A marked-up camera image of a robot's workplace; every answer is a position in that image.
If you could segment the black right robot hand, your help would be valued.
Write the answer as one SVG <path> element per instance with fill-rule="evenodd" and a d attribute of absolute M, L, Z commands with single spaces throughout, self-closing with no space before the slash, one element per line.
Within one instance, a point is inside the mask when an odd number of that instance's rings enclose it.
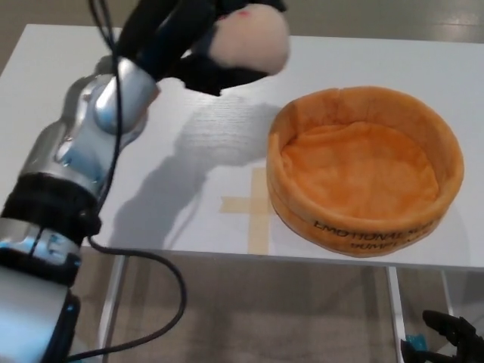
<path fill-rule="evenodd" d="M 434 310 L 424 310 L 422 318 L 427 327 L 445 337 L 457 349 L 456 353 L 448 356 L 437 352 L 418 351 L 408 341 L 400 340 L 403 362 L 483 362 L 483 338 L 476 333 L 476 328 L 465 318 Z"/>

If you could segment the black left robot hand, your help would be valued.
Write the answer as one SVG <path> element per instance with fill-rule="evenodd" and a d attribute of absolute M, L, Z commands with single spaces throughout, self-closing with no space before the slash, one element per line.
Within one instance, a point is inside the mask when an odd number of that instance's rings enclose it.
<path fill-rule="evenodd" d="M 283 1 L 140 1 L 115 50 L 156 81 L 219 96 L 284 69 L 286 10 Z"/>

